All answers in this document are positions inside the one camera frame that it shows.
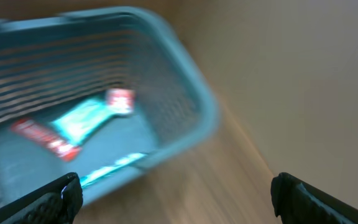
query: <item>wooden floor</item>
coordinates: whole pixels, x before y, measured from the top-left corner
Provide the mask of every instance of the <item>wooden floor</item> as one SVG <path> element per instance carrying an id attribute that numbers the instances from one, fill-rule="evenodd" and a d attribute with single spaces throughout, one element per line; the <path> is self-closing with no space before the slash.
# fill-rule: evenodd
<path id="1" fill-rule="evenodd" d="M 82 209 L 80 223 L 279 223 L 272 173 L 227 111 L 217 133 Z"/>

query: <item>candy wrapper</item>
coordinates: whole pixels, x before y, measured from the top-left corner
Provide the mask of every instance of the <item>candy wrapper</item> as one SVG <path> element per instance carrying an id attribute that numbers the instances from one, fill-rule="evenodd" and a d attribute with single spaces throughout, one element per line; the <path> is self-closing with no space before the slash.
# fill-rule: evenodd
<path id="1" fill-rule="evenodd" d="M 81 151 L 80 147 L 68 143 L 59 135 L 29 118 L 21 119 L 14 123 L 12 130 L 46 147 L 64 161 L 74 159 Z"/>
<path id="2" fill-rule="evenodd" d="M 135 92 L 120 88 L 113 88 L 106 93 L 108 108 L 116 115 L 128 115 L 134 112 Z"/>
<path id="3" fill-rule="evenodd" d="M 113 114 L 103 100 L 95 97 L 83 101 L 51 125 L 70 143 L 79 146 Z"/>

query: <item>plastic basket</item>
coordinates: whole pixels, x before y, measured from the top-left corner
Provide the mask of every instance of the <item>plastic basket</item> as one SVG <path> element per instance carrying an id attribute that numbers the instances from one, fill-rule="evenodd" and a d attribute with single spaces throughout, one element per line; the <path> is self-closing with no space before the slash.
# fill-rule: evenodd
<path id="1" fill-rule="evenodd" d="M 74 161 L 9 129 L 20 116 L 47 122 L 113 87 L 135 90 L 135 115 L 104 125 Z M 114 164 L 107 178 L 87 185 L 84 203 L 90 203 L 194 146 L 217 123 L 216 102 L 199 70 L 152 12 L 110 7 L 0 20 L 0 205 L 67 172 L 85 176 Z M 116 163 L 133 153 L 145 157 Z"/>

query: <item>green package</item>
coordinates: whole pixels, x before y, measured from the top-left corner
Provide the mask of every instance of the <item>green package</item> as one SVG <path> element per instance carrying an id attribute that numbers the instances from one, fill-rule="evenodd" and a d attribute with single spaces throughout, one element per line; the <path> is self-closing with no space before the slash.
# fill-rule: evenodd
<path id="1" fill-rule="evenodd" d="M 62 137 L 79 146 L 112 115 L 105 102 L 95 97 L 83 101 L 51 124 Z"/>

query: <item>red wrapper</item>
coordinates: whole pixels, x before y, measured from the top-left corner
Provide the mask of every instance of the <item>red wrapper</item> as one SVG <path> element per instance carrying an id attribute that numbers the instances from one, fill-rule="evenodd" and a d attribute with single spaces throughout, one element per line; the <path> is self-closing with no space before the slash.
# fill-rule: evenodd
<path id="1" fill-rule="evenodd" d="M 106 101 L 114 114 L 126 115 L 134 112 L 134 98 L 132 90 L 113 88 L 107 91 Z"/>
<path id="2" fill-rule="evenodd" d="M 70 161 L 81 148 L 68 143 L 48 128 L 29 118 L 20 119 L 12 125 L 12 130 L 52 151 L 64 161 Z"/>

